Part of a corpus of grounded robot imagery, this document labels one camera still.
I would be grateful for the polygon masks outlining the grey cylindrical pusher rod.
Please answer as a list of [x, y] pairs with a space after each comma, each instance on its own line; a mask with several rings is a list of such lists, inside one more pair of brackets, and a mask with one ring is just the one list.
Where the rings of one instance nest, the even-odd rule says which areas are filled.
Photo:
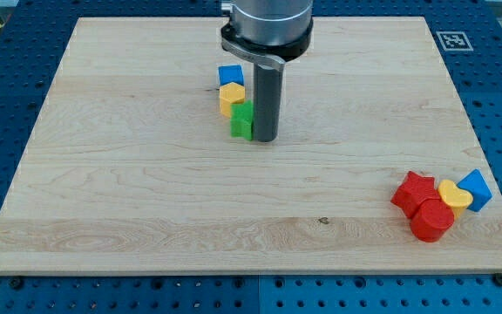
[[283, 72], [265, 65], [254, 65], [253, 137], [270, 142], [278, 134]]

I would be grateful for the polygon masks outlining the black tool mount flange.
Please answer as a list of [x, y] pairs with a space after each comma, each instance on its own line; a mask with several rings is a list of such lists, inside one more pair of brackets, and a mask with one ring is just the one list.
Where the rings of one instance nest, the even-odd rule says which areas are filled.
[[308, 28], [295, 41], [269, 46], [252, 43], [237, 35], [229, 21], [220, 29], [221, 48], [237, 58], [282, 72], [287, 62], [299, 58], [309, 48], [312, 30], [313, 20], [310, 20]]

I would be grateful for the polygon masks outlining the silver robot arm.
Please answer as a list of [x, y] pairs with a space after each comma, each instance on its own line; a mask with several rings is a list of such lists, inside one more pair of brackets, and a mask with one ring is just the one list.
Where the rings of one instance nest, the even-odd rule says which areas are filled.
[[253, 137], [278, 135], [284, 69], [309, 48], [312, 0], [233, 0], [221, 28], [221, 48], [254, 65]]

